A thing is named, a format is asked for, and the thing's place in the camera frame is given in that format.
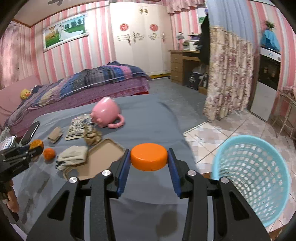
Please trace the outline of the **person's left hand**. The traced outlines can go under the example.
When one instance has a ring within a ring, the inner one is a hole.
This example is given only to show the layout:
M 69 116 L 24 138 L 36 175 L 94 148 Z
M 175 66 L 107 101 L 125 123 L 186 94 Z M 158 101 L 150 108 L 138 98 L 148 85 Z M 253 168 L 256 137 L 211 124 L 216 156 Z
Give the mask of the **person's left hand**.
M 13 189 L 14 183 L 12 180 L 9 181 L 9 185 L 11 187 L 11 190 L 8 192 L 7 206 L 12 212 L 17 213 L 20 210 L 20 206 L 18 204 L 18 199 L 17 199 L 15 191 Z

